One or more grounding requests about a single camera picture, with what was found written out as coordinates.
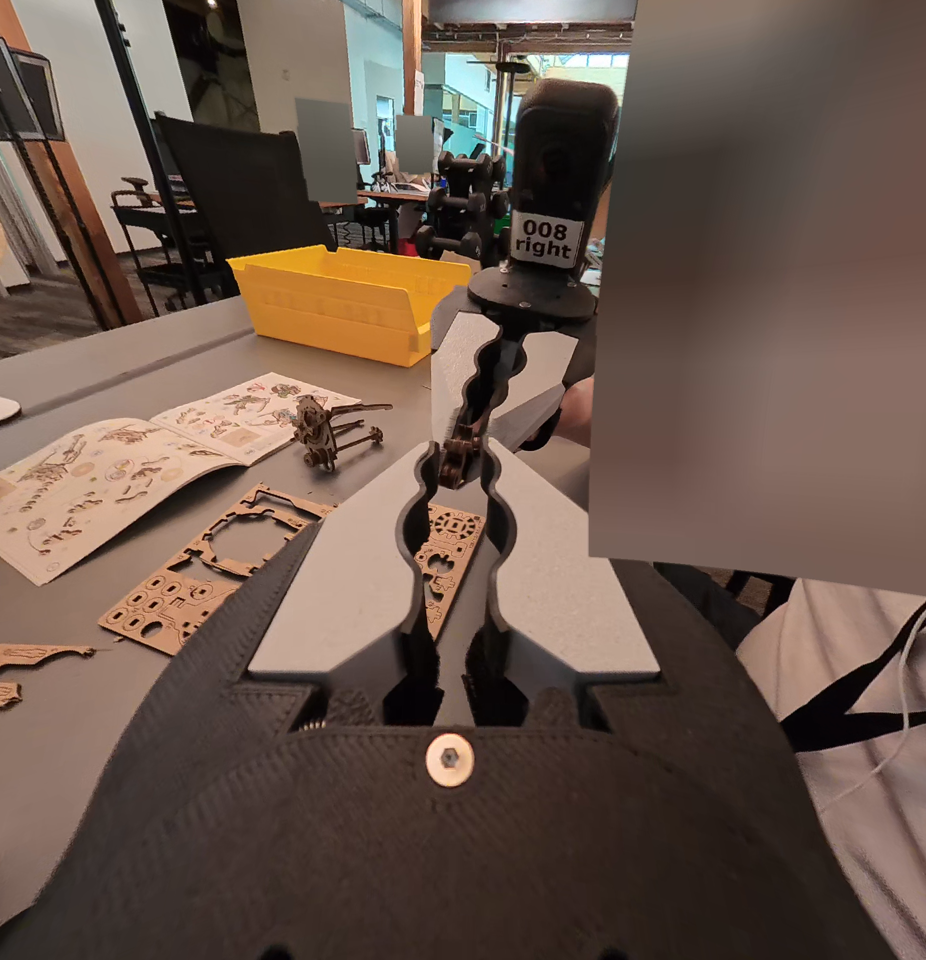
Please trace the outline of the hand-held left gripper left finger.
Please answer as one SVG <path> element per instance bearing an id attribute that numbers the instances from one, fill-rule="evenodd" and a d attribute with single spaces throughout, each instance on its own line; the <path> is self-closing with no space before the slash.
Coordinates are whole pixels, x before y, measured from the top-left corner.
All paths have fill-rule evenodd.
<path id="1" fill-rule="evenodd" d="M 322 522 L 249 662 L 253 679 L 355 690 L 387 724 L 434 724 L 440 659 L 416 556 L 439 465 L 439 446 L 420 443 Z"/>

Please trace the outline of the wooden column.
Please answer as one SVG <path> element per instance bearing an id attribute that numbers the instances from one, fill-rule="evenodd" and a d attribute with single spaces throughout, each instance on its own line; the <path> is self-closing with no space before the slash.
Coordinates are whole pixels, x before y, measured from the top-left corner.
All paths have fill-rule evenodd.
<path id="1" fill-rule="evenodd" d="M 401 1 L 403 114 L 422 114 L 424 74 L 422 70 L 422 1 Z"/>

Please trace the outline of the black mesh panel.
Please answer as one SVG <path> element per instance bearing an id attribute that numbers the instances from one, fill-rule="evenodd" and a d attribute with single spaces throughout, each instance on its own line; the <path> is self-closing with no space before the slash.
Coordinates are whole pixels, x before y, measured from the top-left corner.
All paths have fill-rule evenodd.
<path id="1" fill-rule="evenodd" d="M 309 198 L 293 132 L 207 126 L 161 113 L 155 124 L 204 223 L 224 297 L 239 294 L 229 259 L 310 246 L 336 252 L 324 214 Z"/>

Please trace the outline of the wooden claw-shaped part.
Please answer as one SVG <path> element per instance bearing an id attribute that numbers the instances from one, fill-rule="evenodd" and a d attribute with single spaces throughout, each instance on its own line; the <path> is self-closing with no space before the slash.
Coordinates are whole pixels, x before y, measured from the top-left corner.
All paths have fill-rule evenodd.
<path id="1" fill-rule="evenodd" d="M 60 656 L 92 657 L 95 654 L 96 649 L 87 645 L 0 643 L 0 671 L 5 668 L 37 667 Z M 0 710 L 21 700 L 22 687 L 19 682 L 0 680 Z"/>

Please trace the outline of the brown wooden post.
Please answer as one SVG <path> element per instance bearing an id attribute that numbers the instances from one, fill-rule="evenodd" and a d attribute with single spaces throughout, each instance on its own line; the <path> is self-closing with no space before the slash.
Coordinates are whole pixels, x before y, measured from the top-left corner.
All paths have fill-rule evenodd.
<path id="1" fill-rule="evenodd" d="M 109 191 L 144 157 L 96 7 L 0 2 L 0 37 L 51 62 L 66 134 L 51 143 L 59 167 L 40 143 L 28 142 L 26 151 L 100 308 L 96 316 L 107 330 L 141 323 L 149 310 L 137 300 L 135 277 L 120 258 L 128 243 L 109 207 Z"/>

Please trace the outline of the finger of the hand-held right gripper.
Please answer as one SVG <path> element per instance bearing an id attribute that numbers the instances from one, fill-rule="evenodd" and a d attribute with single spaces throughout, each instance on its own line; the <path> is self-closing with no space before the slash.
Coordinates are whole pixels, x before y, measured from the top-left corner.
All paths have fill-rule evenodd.
<path id="1" fill-rule="evenodd" d="M 458 311 L 431 360 L 432 438 L 445 447 L 460 426 L 486 426 L 505 400 L 517 341 L 482 313 Z"/>
<path id="2" fill-rule="evenodd" d="M 564 378 L 577 341 L 555 331 L 534 332 L 520 342 L 504 341 L 498 330 L 471 330 L 476 370 L 470 387 L 471 441 L 482 454 L 495 440 L 515 451 L 558 411 Z"/>

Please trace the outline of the laser-cut wooden parts sheet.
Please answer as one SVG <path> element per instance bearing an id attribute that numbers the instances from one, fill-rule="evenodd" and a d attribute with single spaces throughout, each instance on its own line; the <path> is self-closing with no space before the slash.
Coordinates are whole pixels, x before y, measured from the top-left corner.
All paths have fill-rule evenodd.
<path id="1" fill-rule="evenodd" d="M 256 559 L 227 558 L 222 534 L 243 524 L 272 527 L 284 543 L 337 509 L 257 484 L 173 557 L 131 589 L 98 620 L 121 640 L 177 654 L 205 621 L 275 553 Z M 430 535 L 418 550 L 428 629 L 440 638 L 485 531 L 483 516 L 429 504 Z"/>

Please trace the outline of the assembled dark wooden model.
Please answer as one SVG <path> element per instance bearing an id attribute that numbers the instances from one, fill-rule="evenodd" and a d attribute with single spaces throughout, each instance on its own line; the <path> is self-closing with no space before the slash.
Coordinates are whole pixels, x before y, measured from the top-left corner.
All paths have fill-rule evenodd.
<path id="1" fill-rule="evenodd" d="M 339 444 L 343 435 L 364 426 L 364 420 L 357 418 L 339 425 L 334 425 L 334 419 L 340 416 L 373 411 L 390 411 L 392 403 L 363 403 L 354 402 L 325 407 L 317 397 L 304 394 L 298 399 L 297 413 L 294 418 L 294 437 L 305 447 L 303 461 L 312 468 L 323 468 L 329 473 L 336 470 L 336 462 L 343 450 L 358 447 L 365 443 L 374 446 L 382 444 L 384 435 L 380 428 L 371 425 L 363 436 Z"/>

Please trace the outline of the person's right hand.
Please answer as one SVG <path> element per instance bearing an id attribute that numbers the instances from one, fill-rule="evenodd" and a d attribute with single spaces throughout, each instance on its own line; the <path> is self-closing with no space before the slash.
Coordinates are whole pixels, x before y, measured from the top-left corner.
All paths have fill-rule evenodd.
<path id="1" fill-rule="evenodd" d="M 594 378 L 582 379 L 565 390 L 555 425 L 541 440 L 544 445 L 559 437 L 579 447 L 590 448 Z"/>

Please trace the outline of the black office chair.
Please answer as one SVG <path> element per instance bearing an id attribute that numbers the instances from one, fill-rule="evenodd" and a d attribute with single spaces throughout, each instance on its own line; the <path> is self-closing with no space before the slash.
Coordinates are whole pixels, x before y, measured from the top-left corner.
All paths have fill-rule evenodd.
<path id="1" fill-rule="evenodd" d="M 161 202 L 153 198 L 148 189 L 149 182 L 143 177 L 124 176 L 122 182 L 125 186 L 110 194 L 111 209 L 129 246 L 133 267 L 150 306 L 158 315 L 153 293 L 153 287 L 156 286 L 170 292 L 165 301 L 165 312 L 188 308 L 190 285 L 181 258 L 173 254 L 178 246 Z M 153 263 L 142 261 L 141 251 L 134 245 L 131 229 L 143 230 L 156 237 L 160 254 Z"/>

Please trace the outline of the oval notched wooden part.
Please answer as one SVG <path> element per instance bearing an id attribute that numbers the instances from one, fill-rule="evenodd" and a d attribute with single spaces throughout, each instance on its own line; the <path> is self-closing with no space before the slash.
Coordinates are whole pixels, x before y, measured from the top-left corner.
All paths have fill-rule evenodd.
<path id="1" fill-rule="evenodd" d="M 456 490 L 466 486 L 478 474 L 482 440 L 476 425 L 457 424 L 445 441 L 439 472 L 439 484 Z"/>

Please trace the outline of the rack of black dumbbells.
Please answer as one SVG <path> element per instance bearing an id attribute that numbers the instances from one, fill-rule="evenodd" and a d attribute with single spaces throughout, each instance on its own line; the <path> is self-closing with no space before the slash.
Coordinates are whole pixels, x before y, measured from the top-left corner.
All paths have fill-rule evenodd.
<path id="1" fill-rule="evenodd" d="M 506 157 L 481 152 L 476 157 L 440 153 L 441 183 L 427 197 L 423 224 L 414 243 L 420 258 L 439 260 L 446 253 L 496 267 L 505 257 L 508 231 L 496 223 L 509 214 L 505 189 Z"/>

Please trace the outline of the black metal pole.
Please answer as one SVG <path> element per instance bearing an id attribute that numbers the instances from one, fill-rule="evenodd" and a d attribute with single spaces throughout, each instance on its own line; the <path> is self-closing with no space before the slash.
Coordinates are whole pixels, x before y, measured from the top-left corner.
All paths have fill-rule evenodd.
<path id="1" fill-rule="evenodd" d="M 183 309 L 187 306 L 185 296 L 190 292 L 185 266 L 187 258 L 189 258 L 189 248 L 180 211 L 172 193 L 170 179 L 158 146 L 156 134 L 159 133 L 159 128 L 154 125 L 146 108 L 139 81 L 132 66 L 129 42 L 125 37 L 112 2 L 95 1 L 94 5 L 101 20 L 130 112 L 133 115 L 134 126 L 149 162 L 154 186 L 157 189 L 159 199 L 162 201 L 161 206 L 168 222 L 170 239 L 174 241 L 177 253 L 180 256 L 178 265 L 181 267 L 182 287 L 176 294 L 176 302 L 179 304 L 179 308 Z"/>

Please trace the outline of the illustrated instruction booklet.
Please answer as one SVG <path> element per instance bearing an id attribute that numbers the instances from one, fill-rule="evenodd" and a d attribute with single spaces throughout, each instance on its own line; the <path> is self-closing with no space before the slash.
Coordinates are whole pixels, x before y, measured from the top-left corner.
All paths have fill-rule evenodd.
<path id="1" fill-rule="evenodd" d="M 271 371 L 150 419 L 58 438 L 0 471 L 0 557 L 48 584 L 193 481 L 288 446 L 306 395 L 326 409 L 358 402 Z"/>

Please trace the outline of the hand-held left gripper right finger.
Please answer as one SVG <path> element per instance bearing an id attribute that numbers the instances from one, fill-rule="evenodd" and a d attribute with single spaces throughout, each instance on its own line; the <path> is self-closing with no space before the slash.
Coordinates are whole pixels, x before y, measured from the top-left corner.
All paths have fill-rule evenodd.
<path id="1" fill-rule="evenodd" d="M 660 665 L 611 563 L 589 555 L 587 513 L 490 440 L 481 485 L 498 557 L 467 654 L 479 727 L 519 727 L 547 690 L 584 714 L 601 686 L 654 683 Z"/>

